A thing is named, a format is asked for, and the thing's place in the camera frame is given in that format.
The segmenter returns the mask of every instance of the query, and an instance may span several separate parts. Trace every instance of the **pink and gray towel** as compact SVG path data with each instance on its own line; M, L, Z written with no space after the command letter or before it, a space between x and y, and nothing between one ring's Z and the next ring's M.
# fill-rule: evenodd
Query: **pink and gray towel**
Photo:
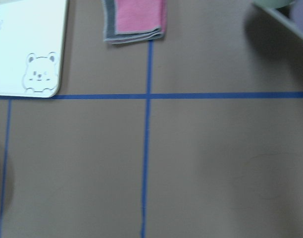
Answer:
M166 0L102 0L104 41L122 44L161 38L166 31Z

